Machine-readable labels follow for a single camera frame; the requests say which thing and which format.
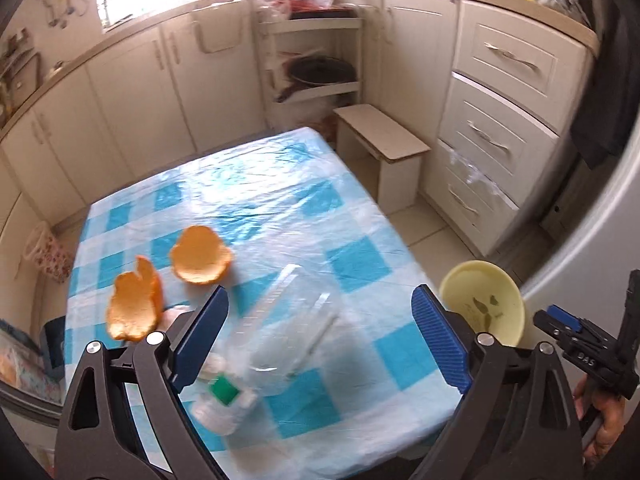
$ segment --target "black pan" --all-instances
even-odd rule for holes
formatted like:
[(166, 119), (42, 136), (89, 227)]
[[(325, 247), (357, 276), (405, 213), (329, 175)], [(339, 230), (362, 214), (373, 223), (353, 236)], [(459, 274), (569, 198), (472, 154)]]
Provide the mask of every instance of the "black pan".
[(305, 56), (289, 62), (287, 76), (293, 83), (277, 97), (277, 103), (283, 103), (294, 92), (305, 88), (356, 81), (356, 69), (350, 63), (335, 57)]

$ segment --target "yellow bucket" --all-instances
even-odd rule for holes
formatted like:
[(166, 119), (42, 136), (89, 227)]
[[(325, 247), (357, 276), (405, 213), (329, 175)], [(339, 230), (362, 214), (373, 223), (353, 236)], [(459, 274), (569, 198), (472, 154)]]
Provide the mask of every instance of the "yellow bucket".
[(442, 280), (440, 297), (475, 332), (489, 332), (505, 346), (517, 346), (525, 324), (520, 290), (500, 267), (471, 260), (455, 266)]

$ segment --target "white stool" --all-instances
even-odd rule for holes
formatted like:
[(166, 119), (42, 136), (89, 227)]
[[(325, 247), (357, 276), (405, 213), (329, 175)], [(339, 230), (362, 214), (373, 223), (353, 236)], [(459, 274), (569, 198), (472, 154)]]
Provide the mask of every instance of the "white stool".
[(415, 202), (422, 154), (430, 147), (371, 105), (336, 108), (337, 152), (344, 161), (369, 152), (380, 162), (378, 206), (389, 215)]

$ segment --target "blue and white tablecloth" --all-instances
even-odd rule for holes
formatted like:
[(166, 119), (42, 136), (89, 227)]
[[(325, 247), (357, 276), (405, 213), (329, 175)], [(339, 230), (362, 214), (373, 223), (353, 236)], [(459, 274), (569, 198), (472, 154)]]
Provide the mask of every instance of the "blue and white tablecloth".
[[(344, 311), (306, 369), (261, 400), (228, 437), (197, 428), (232, 480), (336, 479), (395, 455), (452, 415), (447, 386), (413, 322), (410, 297), (430, 283), (355, 177), (309, 128), (257, 140), (153, 176), (95, 203), (82, 232), (66, 314), (66, 382), (88, 342), (109, 348), (104, 313), (114, 278), (135, 256), (158, 269), (167, 306), (210, 293), (178, 280), (168, 252), (185, 227), (206, 224), (233, 249), (222, 285), (230, 314), (219, 341), (289, 263), (322, 273)], [(196, 381), (180, 399), (191, 403)], [(149, 459), (167, 464), (136, 386), (132, 411)]]

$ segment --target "human hand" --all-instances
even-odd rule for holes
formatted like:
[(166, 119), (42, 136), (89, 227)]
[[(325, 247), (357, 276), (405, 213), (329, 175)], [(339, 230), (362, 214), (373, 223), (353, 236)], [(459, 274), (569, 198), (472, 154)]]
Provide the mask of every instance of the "human hand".
[[(584, 416), (583, 397), (587, 378), (584, 376), (574, 390), (575, 411), (578, 414), (578, 420)], [(605, 390), (596, 390), (591, 397), (591, 403), (594, 408), (600, 411), (604, 422), (593, 442), (584, 450), (584, 459), (588, 468), (593, 468), (607, 454), (622, 433), (625, 427), (626, 399)]]

